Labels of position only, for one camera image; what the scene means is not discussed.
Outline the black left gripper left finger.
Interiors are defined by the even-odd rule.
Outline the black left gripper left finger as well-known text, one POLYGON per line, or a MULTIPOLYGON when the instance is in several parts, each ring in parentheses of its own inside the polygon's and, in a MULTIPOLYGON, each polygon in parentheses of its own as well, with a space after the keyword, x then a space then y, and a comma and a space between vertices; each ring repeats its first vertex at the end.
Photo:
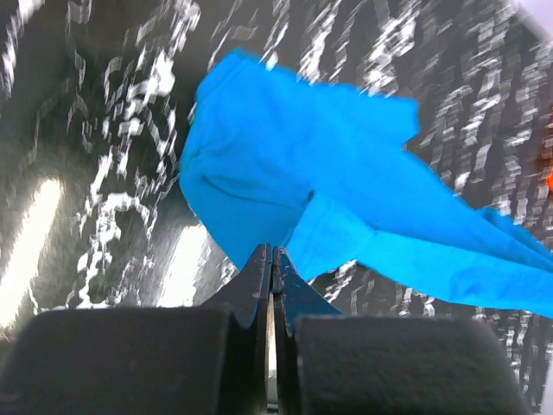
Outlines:
POLYGON ((196 307, 49 311, 1 372, 4 414, 259 414, 270 247, 196 307))

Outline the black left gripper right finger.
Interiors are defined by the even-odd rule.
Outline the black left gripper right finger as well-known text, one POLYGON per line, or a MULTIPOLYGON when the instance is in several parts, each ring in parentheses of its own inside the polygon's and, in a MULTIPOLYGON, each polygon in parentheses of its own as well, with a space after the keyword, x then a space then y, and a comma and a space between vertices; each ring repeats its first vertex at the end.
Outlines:
POLYGON ((474 320, 345 316, 273 253, 282 414, 526 414, 495 334, 474 320))

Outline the blue t shirt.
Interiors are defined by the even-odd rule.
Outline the blue t shirt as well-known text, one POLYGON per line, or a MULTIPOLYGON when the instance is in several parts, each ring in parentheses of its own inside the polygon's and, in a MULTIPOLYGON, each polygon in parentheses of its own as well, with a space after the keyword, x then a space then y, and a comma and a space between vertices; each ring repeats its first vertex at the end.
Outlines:
POLYGON ((405 149, 412 99, 309 84, 236 49, 203 79, 180 186, 243 268, 285 249, 316 278, 354 260, 449 303, 552 314, 552 256, 521 226, 474 209, 405 149))

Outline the folded orange t shirt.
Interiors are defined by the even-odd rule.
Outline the folded orange t shirt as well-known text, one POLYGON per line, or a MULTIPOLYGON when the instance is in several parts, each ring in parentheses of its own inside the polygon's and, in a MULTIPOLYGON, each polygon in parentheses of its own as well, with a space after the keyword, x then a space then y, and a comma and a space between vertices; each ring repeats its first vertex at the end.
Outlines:
POLYGON ((543 127, 542 147, 539 153, 539 162, 545 173, 543 179, 549 193, 552 194, 552 105, 548 107, 545 124, 543 127))

